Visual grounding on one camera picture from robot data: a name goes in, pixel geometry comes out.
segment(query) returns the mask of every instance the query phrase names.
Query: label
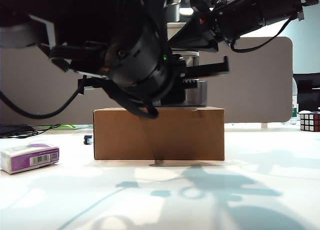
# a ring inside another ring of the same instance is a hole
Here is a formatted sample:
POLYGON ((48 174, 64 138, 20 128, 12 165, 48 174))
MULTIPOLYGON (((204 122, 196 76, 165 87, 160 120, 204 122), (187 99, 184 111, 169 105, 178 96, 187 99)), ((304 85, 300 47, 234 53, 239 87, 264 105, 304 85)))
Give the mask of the label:
POLYGON ((51 161, 51 154, 30 157, 29 161, 30 161, 30 166, 35 166, 35 165, 39 165, 42 163, 50 162, 51 161))
POLYGON ((296 107, 292 108, 292 117, 297 117, 297 115, 298 115, 297 108, 296 107))
POLYGON ((17 171, 36 165, 50 164, 59 160, 59 148, 43 150, 11 158, 11 171, 17 171))

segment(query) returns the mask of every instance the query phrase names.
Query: gray partition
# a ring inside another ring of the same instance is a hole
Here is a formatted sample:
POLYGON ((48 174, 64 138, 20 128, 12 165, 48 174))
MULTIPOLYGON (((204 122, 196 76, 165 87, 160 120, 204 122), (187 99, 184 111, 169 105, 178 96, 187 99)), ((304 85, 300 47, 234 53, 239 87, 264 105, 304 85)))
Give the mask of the gray partition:
MULTIPOLYGON (((240 47, 265 38, 244 38, 240 47)), ((221 44, 219 53, 200 53, 200 64, 230 58, 230 74, 209 79, 208 105, 226 109, 226 122, 279 122, 289 119, 292 94, 292 44, 277 38, 247 54, 234 54, 221 44)), ((1 49, 0 87, 18 106, 44 114, 60 107, 77 88, 79 74, 62 72, 38 48, 1 49)), ((32 120, 0 102, 0 124, 90 124, 92 110, 117 107, 101 89, 79 95, 58 116, 32 120)))
MULTIPOLYGON (((268 38, 241 38, 238 48, 268 38)), ((287 37, 245 54, 220 44, 219 53, 200 52, 199 64, 229 56, 230 73, 208 78, 208 105, 225 108, 225 122, 285 122, 292 114, 293 46, 287 37)))

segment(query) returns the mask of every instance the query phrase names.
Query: cardboard box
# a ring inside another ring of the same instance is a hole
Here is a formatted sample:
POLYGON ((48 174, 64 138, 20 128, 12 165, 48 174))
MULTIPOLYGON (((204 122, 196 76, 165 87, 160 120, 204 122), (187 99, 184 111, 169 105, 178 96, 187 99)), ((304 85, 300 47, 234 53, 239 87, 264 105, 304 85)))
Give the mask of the cardboard box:
POLYGON ((123 108, 93 112, 94 158, 224 160, 224 109, 160 108, 155 120, 123 108))

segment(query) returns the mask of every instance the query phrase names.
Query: cable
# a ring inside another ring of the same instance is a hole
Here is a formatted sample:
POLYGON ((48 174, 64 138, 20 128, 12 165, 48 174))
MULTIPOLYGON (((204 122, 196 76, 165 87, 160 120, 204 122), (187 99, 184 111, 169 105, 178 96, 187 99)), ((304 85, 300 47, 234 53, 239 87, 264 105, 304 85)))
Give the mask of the cable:
POLYGON ((56 125, 2 125, 1 127, 6 127, 6 128, 10 128, 10 127, 14 127, 14 128, 20 128, 20 129, 16 129, 16 130, 12 130, 9 131, 7 133, 5 133, 4 135, 0 135, 0 139, 8 139, 8 138, 14 138, 14 139, 25 139, 31 136, 36 136, 36 135, 40 135, 46 131, 49 131, 51 129, 55 129, 60 127, 60 124, 56 124, 56 125), (44 126, 48 126, 45 129, 34 129, 34 127, 44 127, 44 126))
POLYGON ((235 43, 237 41, 237 38, 234 38, 234 40, 232 41, 231 45, 230 45, 230 48, 233 52, 236 52, 236 53, 248 53, 248 52, 252 52, 252 51, 255 51, 255 50, 258 50, 260 48, 262 48, 263 46, 267 45, 268 43, 270 43, 272 40, 274 40, 278 35, 280 35, 284 30, 285 28, 288 26, 288 24, 292 21, 292 20, 295 20, 297 17, 296 17, 296 14, 293 14, 286 22, 285 24, 282 26, 282 28, 280 29, 280 31, 275 35, 273 36, 271 39, 269 39, 268 41, 264 42, 262 45, 259 45, 259 46, 256 46, 256 47, 252 47, 252 48, 246 48, 246 49, 236 49, 235 48, 235 43))
POLYGON ((9 100, 9 98, 7 96, 5 96, 5 94, 0 91, 0 99, 7 105, 9 106, 12 110, 14 110, 15 112, 17 112, 18 114, 24 116, 24 117, 28 117, 31 119, 47 119, 47 118, 51 118, 56 116, 57 114, 59 114, 61 111, 63 111, 77 96, 77 94, 81 93, 83 91, 83 88, 85 86, 85 79, 87 78, 87 76, 83 76, 82 78, 82 82, 81 84, 78 86, 77 90, 71 95, 71 97, 56 111, 53 111, 51 113, 48 114, 44 114, 44 115, 37 115, 37 114, 32 114, 29 113, 27 111, 24 111, 23 109, 19 108, 18 106, 16 106, 11 100, 9 100))

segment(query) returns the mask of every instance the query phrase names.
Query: white and purple package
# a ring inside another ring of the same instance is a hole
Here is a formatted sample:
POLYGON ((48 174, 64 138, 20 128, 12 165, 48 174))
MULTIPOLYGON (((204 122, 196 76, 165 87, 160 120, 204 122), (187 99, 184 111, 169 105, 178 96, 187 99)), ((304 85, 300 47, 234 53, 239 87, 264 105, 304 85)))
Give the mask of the white and purple package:
POLYGON ((59 148, 50 144, 30 144, 0 151, 1 167, 9 174, 51 165, 59 161, 59 148))

